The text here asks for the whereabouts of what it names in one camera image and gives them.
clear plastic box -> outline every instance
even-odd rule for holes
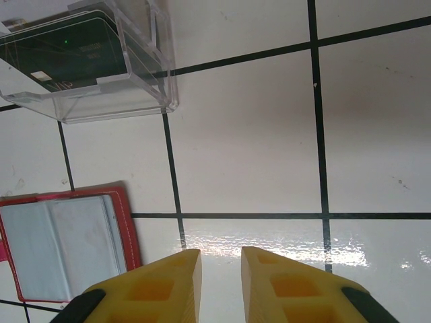
[[[64,123],[165,113],[177,107],[170,20],[153,0],[53,2],[0,3],[0,32],[4,27],[11,31],[0,35],[0,59],[8,64],[0,78],[13,79],[0,83],[3,99]],[[33,17],[34,11],[23,9],[29,3],[50,10]],[[41,66],[51,74],[39,71]]]

white tile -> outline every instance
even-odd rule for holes
[[[75,187],[124,181],[134,212],[175,212],[161,115],[64,126]]]
[[[69,190],[57,122],[24,108],[0,113],[0,196]]]
[[[201,249],[200,322],[244,322],[240,257],[255,246],[324,269],[319,220],[185,219],[188,248]]]
[[[0,303],[2,322],[27,323],[26,313],[21,306]]]
[[[431,15],[428,0],[316,1],[319,38],[396,24]]]
[[[357,281],[400,322],[429,322],[431,221],[331,221],[333,272]]]
[[[172,20],[177,67],[306,42],[306,1],[163,0]]]
[[[149,264],[181,251],[176,219],[135,219],[141,261]]]
[[[181,208],[321,210],[309,51],[178,78],[169,115]]]
[[[0,262],[0,299],[20,301],[16,291],[15,281],[8,261]]]
[[[28,308],[28,317],[31,323],[49,323],[58,314],[54,312]]]
[[[431,210],[430,32],[321,48],[332,212]]]
[[[0,107],[2,107],[2,106],[9,106],[11,104],[12,104],[11,102],[8,102],[8,101],[0,98]]]

glossy floor surface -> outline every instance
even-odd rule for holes
[[[123,181],[145,263],[202,250],[202,323],[244,322],[245,245],[429,322],[429,1],[166,2],[178,110],[61,126],[2,101],[0,195]],[[61,308],[0,281],[2,322]]]

black grout line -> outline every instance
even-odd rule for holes
[[[323,105],[321,89],[321,68],[317,36],[316,1],[308,0],[308,26],[310,29],[312,82],[314,88],[314,111],[316,114],[317,155],[319,158],[319,182],[321,189],[321,207],[323,216],[329,214],[328,179],[325,152],[325,128],[323,126]],[[323,245],[325,247],[325,270],[332,273],[331,232],[329,219],[322,219]]]
[[[181,213],[183,219],[321,219],[321,213]],[[177,219],[176,213],[132,213],[134,219]]]
[[[29,315],[28,315],[28,310],[27,310],[26,302],[24,302],[24,311],[25,311],[25,313],[26,313],[27,323],[31,323],[31,322],[30,322],[30,317],[29,317]]]
[[[263,50],[261,52],[253,52],[251,54],[245,54],[235,57],[230,57],[228,59],[220,59],[218,61],[212,61],[208,63],[193,65],[189,67],[183,67],[180,69],[176,69],[174,71],[175,75],[182,75],[182,74],[188,74],[198,71],[204,71],[206,69],[215,69],[216,67],[223,67],[238,63],[244,63],[249,61],[254,61],[256,59],[266,59],[268,57],[274,57],[284,54],[289,54],[291,52],[299,52],[301,50],[310,49],[310,43],[309,42],[301,42],[300,44],[295,45],[289,45],[269,50]]]
[[[323,126],[323,105],[321,90],[321,68],[317,46],[316,1],[308,0],[308,22],[310,25],[312,82],[314,88],[314,111],[316,114],[317,154],[319,158],[319,180],[321,188],[322,213],[329,213],[328,182],[326,171],[325,130]]]
[[[6,299],[0,299],[0,303],[7,304],[7,305],[14,305],[14,306],[26,306],[24,303],[20,303],[17,301],[7,301]]]
[[[350,32],[348,34],[342,34],[338,36],[332,36],[328,38],[319,39],[319,47],[341,44],[343,42],[351,42],[353,40],[359,40],[364,38],[370,38],[375,36],[382,36],[385,34],[392,34],[394,32],[402,32],[404,30],[410,30],[414,28],[420,28],[431,25],[431,16],[423,17],[419,19],[413,19],[406,22],[399,22],[397,24],[386,25],[382,27],[376,27],[359,32]]]
[[[323,250],[325,253],[325,271],[332,273],[332,256],[331,256],[331,226],[329,219],[322,219],[323,227]]]
[[[47,308],[45,306],[31,305],[26,303],[20,303],[17,301],[7,301],[6,299],[0,299],[0,303],[13,305],[13,306],[21,306],[22,308],[33,308],[35,310],[42,310],[42,311],[48,311],[48,312],[54,312],[54,313],[61,312],[61,310],[58,310],[57,308]]]
[[[132,213],[134,219],[431,220],[431,213]]]
[[[27,308],[32,308],[33,310],[41,310],[41,311],[47,311],[47,312],[53,312],[53,313],[60,313],[61,310],[58,308],[47,308],[45,306],[38,306],[38,305],[30,305],[26,304]]]
[[[66,170],[67,170],[67,176],[69,177],[69,185],[70,189],[72,191],[75,190],[75,185],[73,184],[73,178],[72,178],[72,171],[70,168],[69,163],[69,156],[67,154],[67,148],[66,148],[66,140],[65,140],[65,134],[63,132],[63,125],[60,121],[57,121],[59,124],[59,132],[60,132],[60,139],[61,139],[61,146],[63,147],[63,155],[65,156],[65,163],[66,163]]]
[[[0,112],[3,111],[9,111],[9,110],[15,110],[21,108],[20,106],[17,106],[16,104],[12,104],[10,106],[0,106]]]
[[[175,210],[177,214],[176,218],[178,221],[178,230],[180,233],[181,248],[183,250],[186,250],[187,249],[186,234],[184,231],[183,217],[181,215],[181,204],[180,204],[180,193],[178,191],[178,182],[176,181],[174,152],[172,150],[172,140],[170,138],[169,118],[166,113],[163,113],[162,118],[163,118],[164,136],[166,139],[166,148],[168,150],[170,177],[172,180],[172,189],[174,192]]]

small dirt speck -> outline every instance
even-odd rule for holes
[[[25,185],[26,185],[26,182],[24,182],[24,180],[20,178],[20,180],[18,180],[18,183],[16,183],[15,185],[15,189],[20,190],[21,188],[25,187]]]
[[[223,19],[228,20],[228,16],[225,15],[223,11],[220,11],[220,15],[223,16]]]
[[[407,187],[407,185],[405,185],[405,184],[403,183],[403,181],[402,181],[402,180],[398,180],[398,184],[402,185],[402,187],[404,187],[406,190],[409,190],[409,189],[410,189],[409,187]]]

